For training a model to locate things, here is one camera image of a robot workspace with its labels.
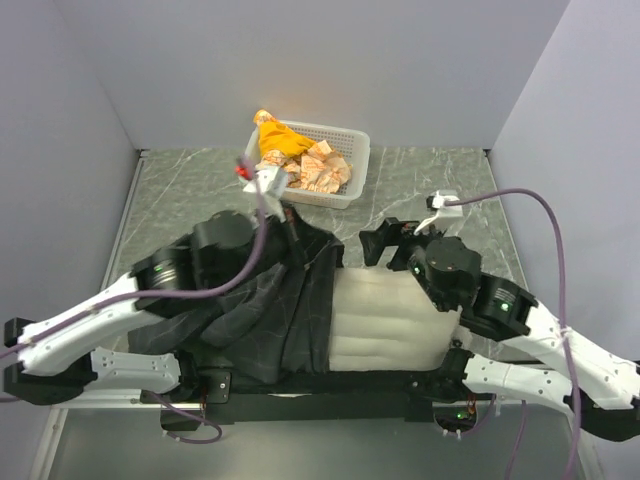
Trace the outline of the dark grey checked pillowcase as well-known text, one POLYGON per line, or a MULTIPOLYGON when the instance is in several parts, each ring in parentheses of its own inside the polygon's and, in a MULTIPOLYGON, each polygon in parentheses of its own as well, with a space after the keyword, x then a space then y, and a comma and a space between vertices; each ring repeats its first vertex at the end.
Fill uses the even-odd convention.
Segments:
POLYGON ((131 331, 129 352, 185 351, 200 368, 229 368, 264 384, 291 373, 328 372, 334 281, 344 246, 305 222, 293 205, 285 211, 307 267, 284 260, 199 309, 131 331))

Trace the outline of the cream pillow with bear print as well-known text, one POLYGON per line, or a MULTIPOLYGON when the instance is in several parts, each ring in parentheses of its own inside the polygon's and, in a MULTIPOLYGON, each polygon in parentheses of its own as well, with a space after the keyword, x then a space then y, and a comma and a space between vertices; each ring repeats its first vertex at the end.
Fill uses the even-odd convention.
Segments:
POLYGON ((332 309, 332 371, 430 371, 455 342, 472 342, 460 314, 437 311, 406 271, 337 270, 332 309))

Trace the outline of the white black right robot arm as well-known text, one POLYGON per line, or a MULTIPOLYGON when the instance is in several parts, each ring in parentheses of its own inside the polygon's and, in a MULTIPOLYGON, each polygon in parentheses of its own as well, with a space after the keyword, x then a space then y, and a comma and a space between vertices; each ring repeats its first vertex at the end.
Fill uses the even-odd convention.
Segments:
POLYGON ((454 402, 493 394, 543 405, 580 422, 582 430, 612 442, 639 434, 639 365, 620 358, 559 320, 512 281, 482 270, 481 255, 435 226, 386 218, 359 234, 366 265, 395 248, 388 269, 407 271, 437 311, 456 312, 472 333, 524 352, 542 368, 491 360, 460 347, 429 374, 425 393, 454 402))

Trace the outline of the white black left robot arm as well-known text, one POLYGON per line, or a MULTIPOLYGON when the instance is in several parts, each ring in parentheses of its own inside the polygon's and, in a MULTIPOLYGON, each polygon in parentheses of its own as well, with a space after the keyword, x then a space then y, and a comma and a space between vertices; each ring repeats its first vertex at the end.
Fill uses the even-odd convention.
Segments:
POLYGON ((4 342, 16 361, 3 371, 3 391, 33 405, 119 389, 189 401, 201 384, 190 354, 116 352, 104 341, 201 308, 285 260, 304 261, 292 216, 255 227, 239 212, 219 212, 81 304, 42 322, 7 321, 4 342))

